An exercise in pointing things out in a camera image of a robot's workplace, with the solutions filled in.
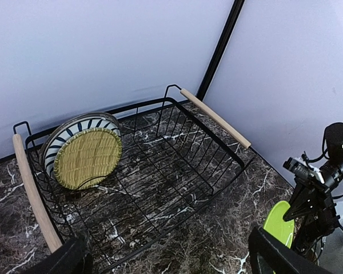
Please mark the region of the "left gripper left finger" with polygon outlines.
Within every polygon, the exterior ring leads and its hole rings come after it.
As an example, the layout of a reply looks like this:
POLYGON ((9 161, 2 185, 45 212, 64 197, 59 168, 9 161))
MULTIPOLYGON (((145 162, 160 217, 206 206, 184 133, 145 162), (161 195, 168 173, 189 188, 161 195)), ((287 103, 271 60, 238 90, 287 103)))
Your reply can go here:
POLYGON ((28 273, 93 273, 93 256, 86 236, 75 236, 28 273))

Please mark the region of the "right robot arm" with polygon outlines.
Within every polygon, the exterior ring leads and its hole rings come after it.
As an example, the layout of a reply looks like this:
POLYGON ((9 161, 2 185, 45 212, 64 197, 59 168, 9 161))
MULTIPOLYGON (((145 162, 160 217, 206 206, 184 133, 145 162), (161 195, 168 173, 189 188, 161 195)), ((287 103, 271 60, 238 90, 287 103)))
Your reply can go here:
POLYGON ((343 182, 343 122, 325 128, 319 157, 309 159, 303 153, 299 158, 289 158, 283 167, 294 174, 296 183, 283 219, 304 219, 292 250, 305 257, 340 225, 332 191, 343 182))

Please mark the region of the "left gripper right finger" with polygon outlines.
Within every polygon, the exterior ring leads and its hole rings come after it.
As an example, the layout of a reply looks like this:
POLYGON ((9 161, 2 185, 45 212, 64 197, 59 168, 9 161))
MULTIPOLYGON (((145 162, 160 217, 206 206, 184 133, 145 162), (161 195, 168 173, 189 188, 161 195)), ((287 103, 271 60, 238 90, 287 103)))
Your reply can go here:
POLYGON ((329 273, 286 247, 262 227, 249 235, 250 266, 253 273, 329 273))

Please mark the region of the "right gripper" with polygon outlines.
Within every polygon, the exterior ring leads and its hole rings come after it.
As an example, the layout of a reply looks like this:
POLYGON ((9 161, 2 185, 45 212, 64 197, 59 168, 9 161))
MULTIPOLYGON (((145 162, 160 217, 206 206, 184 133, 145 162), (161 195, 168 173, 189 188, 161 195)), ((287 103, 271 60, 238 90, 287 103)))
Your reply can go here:
POLYGON ((315 244, 339 226, 339 216, 330 193, 296 185, 289 204, 283 220, 302 219, 292 243, 292 250, 298 254, 307 254, 315 244))

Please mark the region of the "green plastic plate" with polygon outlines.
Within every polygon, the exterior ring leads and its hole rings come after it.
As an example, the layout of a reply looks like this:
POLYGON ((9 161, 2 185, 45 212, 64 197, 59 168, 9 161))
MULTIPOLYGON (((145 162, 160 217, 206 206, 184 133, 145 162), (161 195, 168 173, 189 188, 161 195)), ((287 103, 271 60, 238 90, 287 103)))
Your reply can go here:
POLYGON ((290 208, 287 201, 279 201, 269 211, 263 229, 269 232, 286 247, 290 248, 294 238, 294 220, 285 221, 284 214, 290 208))

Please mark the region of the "yellow woven plate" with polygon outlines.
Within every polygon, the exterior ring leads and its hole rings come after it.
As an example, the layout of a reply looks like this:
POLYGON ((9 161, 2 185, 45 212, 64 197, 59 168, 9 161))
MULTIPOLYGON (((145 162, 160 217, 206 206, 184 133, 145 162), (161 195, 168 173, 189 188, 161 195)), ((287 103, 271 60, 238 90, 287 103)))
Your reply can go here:
POLYGON ((110 175, 121 155, 121 137, 113 130, 84 130, 59 149, 54 160, 54 177, 65 188, 85 190, 110 175))

